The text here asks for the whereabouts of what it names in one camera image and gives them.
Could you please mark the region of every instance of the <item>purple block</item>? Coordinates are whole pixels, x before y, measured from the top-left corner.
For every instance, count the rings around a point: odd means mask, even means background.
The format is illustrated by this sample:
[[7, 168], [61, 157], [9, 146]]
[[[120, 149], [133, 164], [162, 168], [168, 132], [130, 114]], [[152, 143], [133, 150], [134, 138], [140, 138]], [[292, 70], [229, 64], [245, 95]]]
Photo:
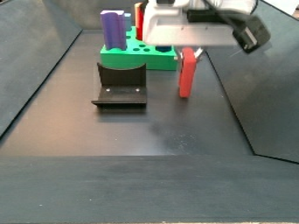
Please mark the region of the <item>purple block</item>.
[[122, 10], [102, 10], [100, 12], [101, 27], [106, 49], [126, 49], [125, 12]]

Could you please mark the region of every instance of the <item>black holder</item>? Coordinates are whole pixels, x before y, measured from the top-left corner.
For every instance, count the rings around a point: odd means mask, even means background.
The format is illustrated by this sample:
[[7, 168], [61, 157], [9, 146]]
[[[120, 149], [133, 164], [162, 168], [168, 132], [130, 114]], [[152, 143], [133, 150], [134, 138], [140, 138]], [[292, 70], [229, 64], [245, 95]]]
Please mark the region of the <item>black holder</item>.
[[102, 106], [144, 106], [146, 104], [145, 64], [132, 69], [113, 69], [97, 63], [101, 89], [95, 101]]

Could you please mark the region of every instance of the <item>green block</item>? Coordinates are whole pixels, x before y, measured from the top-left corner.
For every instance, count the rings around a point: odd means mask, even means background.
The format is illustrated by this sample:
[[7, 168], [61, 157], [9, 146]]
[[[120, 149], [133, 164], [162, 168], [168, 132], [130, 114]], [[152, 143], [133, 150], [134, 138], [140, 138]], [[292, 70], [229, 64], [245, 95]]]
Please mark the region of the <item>green block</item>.
[[176, 70], [177, 61], [173, 48], [169, 52], [157, 52], [153, 45], [146, 45], [136, 39], [136, 28], [125, 33], [126, 49], [118, 48], [100, 50], [101, 64], [105, 67], [128, 69], [145, 63], [145, 68], [152, 70]]

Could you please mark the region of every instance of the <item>white robot part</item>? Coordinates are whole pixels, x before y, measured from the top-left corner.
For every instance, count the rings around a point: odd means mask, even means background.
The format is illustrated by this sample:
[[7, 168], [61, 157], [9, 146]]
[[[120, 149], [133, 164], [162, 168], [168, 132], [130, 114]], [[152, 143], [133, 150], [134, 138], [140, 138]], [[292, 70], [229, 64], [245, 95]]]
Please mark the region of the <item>white robot part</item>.
[[[249, 14], [256, 0], [209, 0], [220, 9]], [[205, 9], [201, 0], [176, 0], [158, 5], [149, 0], [144, 11], [142, 41], [154, 46], [234, 46], [232, 28], [225, 24], [188, 23], [185, 9]]]

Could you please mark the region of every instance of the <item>red block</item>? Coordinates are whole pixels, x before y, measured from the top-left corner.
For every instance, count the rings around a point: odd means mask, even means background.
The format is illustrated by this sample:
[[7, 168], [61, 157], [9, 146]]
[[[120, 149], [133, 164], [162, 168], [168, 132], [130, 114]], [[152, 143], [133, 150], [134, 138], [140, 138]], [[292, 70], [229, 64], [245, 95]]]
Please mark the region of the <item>red block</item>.
[[140, 9], [141, 3], [134, 4], [134, 31], [136, 39], [142, 40], [142, 29], [144, 29], [144, 13]]
[[193, 50], [189, 47], [181, 49], [181, 72], [180, 72], [180, 97], [188, 98], [192, 91], [192, 77], [196, 70], [196, 59], [193, 56]]

